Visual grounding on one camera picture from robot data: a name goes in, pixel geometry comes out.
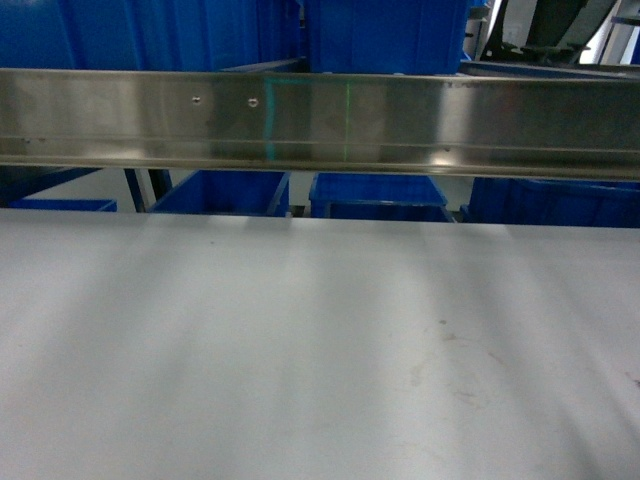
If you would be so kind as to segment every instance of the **dirt stain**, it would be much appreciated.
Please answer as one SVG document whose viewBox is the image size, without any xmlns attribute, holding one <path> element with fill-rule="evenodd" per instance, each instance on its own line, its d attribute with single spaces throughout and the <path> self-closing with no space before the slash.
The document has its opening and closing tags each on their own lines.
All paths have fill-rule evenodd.
<svg viewBox="0 0 640 480">
<path fill-rule="evenodd" d="M 500 365 L 504 366 L 504 362 L 502 361 L 502 359 L 501 359 L 499 356 L 497 356 L 495 353 L 493 353 L 493 352 L 487 352 L 487 354 L 488 354 L 491 358 L 493 358 L 496 362 L 498 362 Z"/>
<path fill-rule="evenodd" d="M 411 368 L 411 386 L 419 387 L 422 385 L 422 372 L 424 372 L 426 367 L 426 363 L 422 362 Z"/>
</svg>

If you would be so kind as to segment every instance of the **blue storage crate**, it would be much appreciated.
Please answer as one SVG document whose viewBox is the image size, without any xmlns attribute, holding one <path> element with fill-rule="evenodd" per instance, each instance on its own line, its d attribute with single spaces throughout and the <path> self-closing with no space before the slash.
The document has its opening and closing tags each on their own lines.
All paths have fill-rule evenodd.
<svg viewBox="0 0 640 480">
<path fill-rule="evenodd" d="M 314 72 L 453 74 L 470 0 L 306 0 Z"/>
<path fill-rule="evenodd" d="M 640 184 L 478 178 L 471 223 L 640 227 Z"/>
<path fill-rule="evenodd" d="M 53 200 L 23 198 L 9 203 L 10 208 L 26 210 L 72 210 L 80 212 L 117 212 L 115 200 Z"/>
<path fill-rule="evenodd" d="M 215 71 L 264 61 L 261 51 L 280 60 L 290 1 L 0 2 L 0 67 Z"/>
<path fill-rule="evenodd" d="M 162 197 L 150 213 L 284 217 L 289 173 L 195 172 Z"/>
<path fill-rule="evenodd" d="M 259 0 L 260 61 L 301 56 L 300 5 L 296 0 Z"/>
<path fill-rule="evenodd" d="M 309 199 L 313 218 L 452 221 L 446 198 L 424 176 L 319 173 Z"/>
</svg>

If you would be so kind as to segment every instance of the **scuff mark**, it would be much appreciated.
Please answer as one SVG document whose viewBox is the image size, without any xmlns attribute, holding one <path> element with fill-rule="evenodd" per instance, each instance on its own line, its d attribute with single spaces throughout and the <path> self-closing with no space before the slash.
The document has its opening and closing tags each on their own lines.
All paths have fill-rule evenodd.
<svg viewBox="0 0 640 480">
<path fill-rule="evenodd" d="M 496 362 L 498 362 L 500 365 L 504 366 L 504 362 L 502 361 L 502 359 L 499 356 L 497 356 L 495 353 L 489 351 L 489 352 L 487 352 L 487 354 L 491 358 L 493 358 Z"/>
</svg>

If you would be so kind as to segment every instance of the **green laser line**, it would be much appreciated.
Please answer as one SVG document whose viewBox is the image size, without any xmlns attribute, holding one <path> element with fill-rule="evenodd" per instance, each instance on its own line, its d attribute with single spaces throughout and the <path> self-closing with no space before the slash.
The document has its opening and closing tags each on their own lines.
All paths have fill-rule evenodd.
<svg viewBox="0 0 640 480">
<path fill-rule="evenodd" d="M 351 117 L 351 82 L 347 82 L 347 118 L 345 119 L 345 133 L 344 133 L 344 153 L 343 161 L 347 161 L 349 155 L 349 127 Z"/>
</svg>

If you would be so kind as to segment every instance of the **metal frame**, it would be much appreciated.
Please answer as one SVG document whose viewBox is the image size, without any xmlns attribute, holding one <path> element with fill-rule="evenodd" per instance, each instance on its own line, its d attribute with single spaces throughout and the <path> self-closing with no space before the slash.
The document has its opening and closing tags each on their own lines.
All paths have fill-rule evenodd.
<svg viewBox="0 0 640 480">
<path fill-rule="evenodd" d="M 0 164 L 640 180 L 640 82 L 0 70 Z"/>
</svg>

